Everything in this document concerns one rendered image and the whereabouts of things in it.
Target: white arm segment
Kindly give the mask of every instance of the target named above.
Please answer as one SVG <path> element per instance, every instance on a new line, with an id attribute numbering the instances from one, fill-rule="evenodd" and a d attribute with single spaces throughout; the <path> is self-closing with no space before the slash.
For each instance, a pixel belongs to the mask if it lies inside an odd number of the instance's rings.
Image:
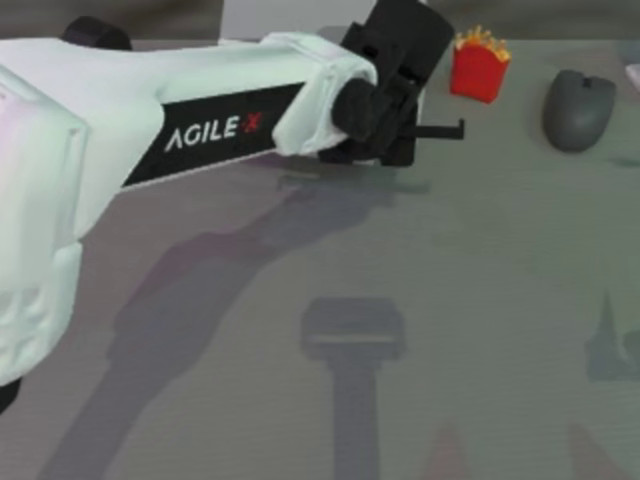
<path id="1" fill-rule="evenodd" d="M 366 60 L 306 34 L 156 52 L 0 41 L 0 386 L 66 330 L 80 240 L 158 135 L 163 104 L 304 84 L 273 140 L 311 154 L 345 139 L 330 108 L 353 78 L 377 81 Z"/>

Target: black computer mouse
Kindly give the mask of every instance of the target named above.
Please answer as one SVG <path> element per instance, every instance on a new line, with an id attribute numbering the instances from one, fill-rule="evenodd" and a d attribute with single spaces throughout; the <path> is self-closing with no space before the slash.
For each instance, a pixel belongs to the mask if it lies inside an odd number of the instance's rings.
<path id="1" fill-rule="evenodd" d="M 604 134 L 616 98 L 616 85 L 606 78 L 562 70 L 544 102 L 542 129 L 549 142 L 567 153 L 583 152 Z"/>

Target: red fry container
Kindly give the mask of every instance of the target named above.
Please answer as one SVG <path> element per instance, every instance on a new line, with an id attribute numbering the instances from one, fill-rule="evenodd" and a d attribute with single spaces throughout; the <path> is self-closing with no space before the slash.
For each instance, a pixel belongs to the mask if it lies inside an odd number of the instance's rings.
<path id="1" fill-rule="evenodd" d="M 463 45 L 454 48 L 450 91 L 492 103 L 500 92 L 510 61 L 501 61 L 482 45 Z"/>

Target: gray table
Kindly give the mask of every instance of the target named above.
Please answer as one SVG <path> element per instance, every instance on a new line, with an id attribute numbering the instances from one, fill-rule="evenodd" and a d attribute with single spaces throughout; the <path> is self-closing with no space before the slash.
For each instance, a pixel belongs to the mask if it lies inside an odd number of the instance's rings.
<path id="1" fill-rule="evenodd" d="M 443 62 L 424 120 L 468 138 L 410 170 L 269 156 L 120 196 L 70 332 L 0 418 L 0 476 L 640 475 L 640 104 L 612 45 L 559 47 L 514 44 L 491 106 L 447 95 Z M 539 130 L 562 66 L 621 82 L 582 156 Z M 372 354 L 398 357 L 377 387 Z"/>

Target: robotic arm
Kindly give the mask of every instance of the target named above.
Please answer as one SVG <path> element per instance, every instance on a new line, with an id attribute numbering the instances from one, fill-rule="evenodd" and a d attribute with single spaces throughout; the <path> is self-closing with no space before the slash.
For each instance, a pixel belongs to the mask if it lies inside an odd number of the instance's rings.
<path id="1" fill-rule="evenodd" d="M 269 151 L 409 166 L 417 101 L 453 38 L 418 0 L 379 0 L 341 45 L 302 33 L 133 52 L 96 19 L 0 41 L 0 411 L 73 313 L 82 238 L 124 188 Z"/>

